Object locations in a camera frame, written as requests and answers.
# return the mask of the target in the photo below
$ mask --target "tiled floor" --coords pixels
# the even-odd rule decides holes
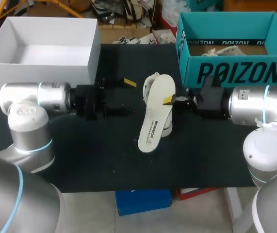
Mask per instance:
[[[114,192],[63,194],[70,224],[68,233],[231,233],[232,224],[222,189],[171,207],[119,216]]]

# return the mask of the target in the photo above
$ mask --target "black table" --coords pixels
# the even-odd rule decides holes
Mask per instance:
[[[139,151],[146,110],[142,86],[155,72],[171,75],[181,89],[175,45],[102,45],[97,77],[137,82],[136,89],[109,90],[107,104],[133,107],[136,114],[96,122],[77,116],[52,119],[56,158],[40,175],[61,192],[253,186],[243,156],[252,127],[174,110],[172,133],[154,152]],[[11,143],[0,110],[0,150]]]

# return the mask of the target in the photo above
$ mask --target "teal box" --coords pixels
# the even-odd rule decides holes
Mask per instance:
[[[258,45],[268,55],[191,56],[188,44]],[[181,13],[176,50],[186,88],[202,87],[210,75],[219,77],[223,87],[277,85],[277,13]]]
[[[203,11],[221,1],[222,0],[186,0],[187,6],[191,11]]]

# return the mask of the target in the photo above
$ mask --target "white box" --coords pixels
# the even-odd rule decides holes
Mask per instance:
[[[96,19],[8,17],[0,28],[0,88],[13,82],[93,84],[99,53]]]

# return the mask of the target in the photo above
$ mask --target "shoe insole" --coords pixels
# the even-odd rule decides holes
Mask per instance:
[[[175,83],[171,76],[160,75],[153,82],[147,101],[144,123],[138,138],[138,148],[152,152],[159,144],[162,131],[172,105],[163,105],[163,100],[175,94]]]

